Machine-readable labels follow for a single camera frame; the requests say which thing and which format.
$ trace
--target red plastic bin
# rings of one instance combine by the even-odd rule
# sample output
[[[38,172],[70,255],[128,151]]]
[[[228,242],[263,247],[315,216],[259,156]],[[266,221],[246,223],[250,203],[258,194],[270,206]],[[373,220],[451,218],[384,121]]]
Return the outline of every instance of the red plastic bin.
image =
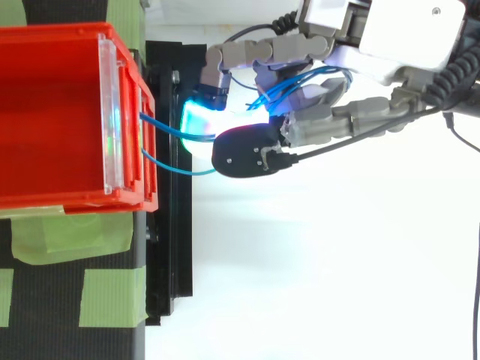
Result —
[[[153,212],[154,98],[107,23],[0,28],[0,209]]]

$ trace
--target screw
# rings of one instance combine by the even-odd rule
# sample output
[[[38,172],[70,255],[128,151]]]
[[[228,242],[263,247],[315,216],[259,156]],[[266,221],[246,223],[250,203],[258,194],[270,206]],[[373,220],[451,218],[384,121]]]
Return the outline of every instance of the screw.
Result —
[[[172,83],[174,83],[175,85],[178,85],[180,83],[180,71],[172,71]]]

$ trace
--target robotic hand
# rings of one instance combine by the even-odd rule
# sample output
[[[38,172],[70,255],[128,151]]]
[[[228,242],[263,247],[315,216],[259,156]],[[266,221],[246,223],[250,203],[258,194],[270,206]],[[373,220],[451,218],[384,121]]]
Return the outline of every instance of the robotic hand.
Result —
[[[472,0],[303,0],[298,11],[272,25],[254,26],[211,47],[194,100],[225,110],[230,70],[253,68],[265,100],[253,108],[265,106],[271,116],[270,124],[220,134],[214,141],[215,169],[238,178],[270,175],[439,112],[448,113],[455,132],[450,113],[478,116],[480,110],[479,10]],[[235,42],[264,28],[277,37]],[[298,34],[286,34],[297,28]],[[316,60],[328,67],[310,70]],[[335,71],[345,77],[302,87],[314,74]],[[350,71],[384,86],[401,85],[391,99],[334,107],[350,86]],[[284,146],[343,137],[351,138],[300,156],[282,152]]]

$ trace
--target black cable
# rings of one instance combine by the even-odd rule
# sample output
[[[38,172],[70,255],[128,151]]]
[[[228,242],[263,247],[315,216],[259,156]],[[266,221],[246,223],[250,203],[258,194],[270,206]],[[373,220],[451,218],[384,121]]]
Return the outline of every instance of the black cable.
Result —
[[[296,19],[296,11],[292,11],[285,16],[279,17],[272,23],[273,31],[275,32],[275,34],[280,36],[297,29],[299,27],[299,24],[296,22]]]
[[[239,82],[235,77],[232,76],[232,80],[235,81],[237,84],[239,84],[242,88],[246,88],[248,90],[253,90],[255,92],[258,92],[258,88],[254,88],[253,86],[248,86],[248,85],[245,85],[241,82]]]
[[[427,87],[422,99],[433,107],[444,107],[458,86],[480,71],[480,42],[448,64]]]
[[[374,137],[376,135],[379,135],[385,131],[391,130],[392,128],[397,127],[398,125],[406,124],[409,122],[414,122],[416,119],[422,118],[424,116],[429,116],[433,114],[437,114],[440,112],[440,108],[434,107],[429,110],[424,110],[421,112],[416,112],[413,114],[405,115],[405,116],[400,116],[399,118],[395,118],[386,124],[376,127],[373,130],[366,131],[364,133],[361,133],[360,135],[354,136],[351,139],[344,140],[342,142],[338,142],[334,145],[326,146],[325,148],[319,148],[318,150],[310,151],[305,154],[301,154],[298,156],[298,161],[314,158],[319,155],[326,154],[327,152],[333,152],[334,150],[342,149],[346,146],[350,146],[356,143],[359,143],[362,140],[366,140],[370,137]]]
[[[241,38],[246,34],[250,34],[251,32],[255,32],[257,30],[263,29],[270,29],[275,32],[277,36],[285,35],[287,32],[291,32],[299,27],[299,24],[296,23],[297,12],[292,11],[291,13],[286,14],[285,16],[281,16],[276,19],[272,24],[262,24],[262,25],[255,25],[244,30],[241,30],[234,34],[233,36],[229,37],[225,40],[226,43],[230,41],[235,41]]]
[[[475,301],[473,306],[473,360],[478,360],[478,330],[480,305],[480,236],[478,238],[477,280],[475,286]]]
[[[476,152],[480,152],[480,148],[477,146],[473,145],[471,142],[466,141],[456,130],[455,130],[455,122],[454,122],[454,117],[452,112],[444,112],[443,117],[447,121],[447,128],[450,129],[451,133],[455,135],[457,139],[459,139],[462,143],[465,145],[469,146]]]
[[[238,40],[239,38],[241,38],[242,36],[244,36],[246,34],[250,34],[251,32],[255,32],[257,30],[263,30],[263,29],[271,29],[271,30],[275,31],[272,24],[255,25],[255,26],[251,26],[249,28],[245,28],[242,31],[237,32],[235,35],[232,35],[231,37],[226,39],[225,42],[229,43],[231,41]]]

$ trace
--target glowing blue light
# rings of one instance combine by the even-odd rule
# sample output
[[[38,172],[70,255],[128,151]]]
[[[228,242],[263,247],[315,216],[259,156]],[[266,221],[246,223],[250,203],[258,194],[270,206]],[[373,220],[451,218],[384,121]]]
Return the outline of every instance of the glowing blue light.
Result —
[[[217,136],[223,132],[245,125],[268,124],[269,113],[265,108],[244,112],[215,111],[188,100],[181,117],[181,132],[194,135]],[[194,142],[183,139],[183,146],[195,157],[202,159],[212,158],[213,144]]]

